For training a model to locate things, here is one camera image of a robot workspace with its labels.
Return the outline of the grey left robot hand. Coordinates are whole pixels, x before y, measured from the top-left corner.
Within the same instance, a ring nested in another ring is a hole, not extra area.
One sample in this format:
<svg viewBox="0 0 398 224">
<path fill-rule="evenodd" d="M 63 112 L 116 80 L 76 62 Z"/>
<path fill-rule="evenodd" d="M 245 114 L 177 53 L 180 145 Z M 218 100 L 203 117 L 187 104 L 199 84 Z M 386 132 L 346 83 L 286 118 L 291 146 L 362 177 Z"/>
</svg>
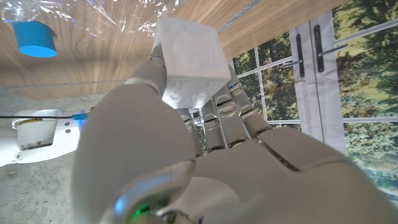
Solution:
<svg viewBox="0 0 398 224">
<path fill-rule="evenodd" d="M 159 49 L 89 114 L 75 154 L 77 223 L 396 223 L 397 209 L 346 156 L 294 129 L 241 119 L 197 156 L 161 99 Z"/>
</svg>

